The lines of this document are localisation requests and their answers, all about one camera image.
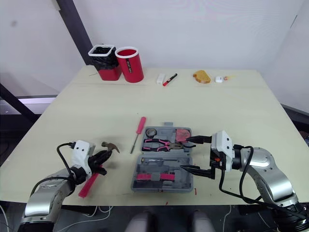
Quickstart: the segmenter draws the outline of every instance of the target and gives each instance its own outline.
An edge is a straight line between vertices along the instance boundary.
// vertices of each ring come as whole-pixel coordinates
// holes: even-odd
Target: gray tool case
[[[193,189],[193,176],[182,169],[180,165],[192,165],[191,148],[184,147],[170,151],[143,151],[143,147],[158,148],[164,146],[159,143],[144,143],[145,139],[149,139],[146,131],[150,128],[156,130],[156,135],[152,139],[169,140],[171,143],[176,142],[176,129],[186,129],[192,134],[190,128],[173,127],[173,123],[164,123],[163,127],[146,127],[141,144],[143,154],[137,158],[131,184],[132,190],[136,192],[190,192]],[[183,145],[191,146],[192,143],[187,142]],[[166,180],[165,174],[171,174],[167,176],[173,176],[174,179]]]

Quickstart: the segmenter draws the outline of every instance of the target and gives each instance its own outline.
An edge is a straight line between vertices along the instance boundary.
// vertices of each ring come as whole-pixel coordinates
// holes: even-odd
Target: red marker
[[[163,86],[166,86],[172,79],[174,79],[177,76],[177,73],[175,73],[169,80],[163,83]]]

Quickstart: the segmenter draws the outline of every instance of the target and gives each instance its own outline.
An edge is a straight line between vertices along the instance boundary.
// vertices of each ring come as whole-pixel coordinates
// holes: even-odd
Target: red screwdriver handle
[[[137,127],[137,131],[136,131],[137,134],[141,134],[144,128],[145,122],[146,122],[146,117],[141,117],[139,126]]]

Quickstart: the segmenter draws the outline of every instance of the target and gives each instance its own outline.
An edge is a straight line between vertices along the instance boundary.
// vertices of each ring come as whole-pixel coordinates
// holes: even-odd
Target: red pencil cup
[[[126,81],[136,83],[144,78],[139,51],[135,47],[121,47],[115,51]]]

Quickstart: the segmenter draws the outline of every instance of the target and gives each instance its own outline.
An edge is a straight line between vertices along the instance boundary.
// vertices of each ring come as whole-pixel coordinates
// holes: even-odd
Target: table
[[[233,143],[259,146],[274,156],[277,166],[288,176],[301,202],[309,201],[309,149],[289,117],[255,70],[206,70],[212,77],[231,76],[218,84],[200,84],[188,69],[144,69],[143,81],[131,84],[102,81],[93,66],[85,66],[57,96],[0,168],[0,199],[27,202],[39,180],[64,168],[57,145],[78,139],[116,144],[104,163],[108,174],[100,176],[85,199],[78,197],[82,185],[64,201],[68,205],[207,205],[244,204],[241,199],[219,191],[216,179],[194,176],[190,193],[136,193],[130,188],[142,136],[129,154],[141,116],[146,126],[173,122],[190,127],[193,135],[212,135],[225,130]],[[166,87],[156,84],[159,73],[178,76]],[[62,152],[70,165],[72,150]],[[193,164],[209,167],[210,145],[198,145]],[[225,174],[224,188],[238,192],[241,172]],[[244,194],[255,198],[256,186],[247,175]]]

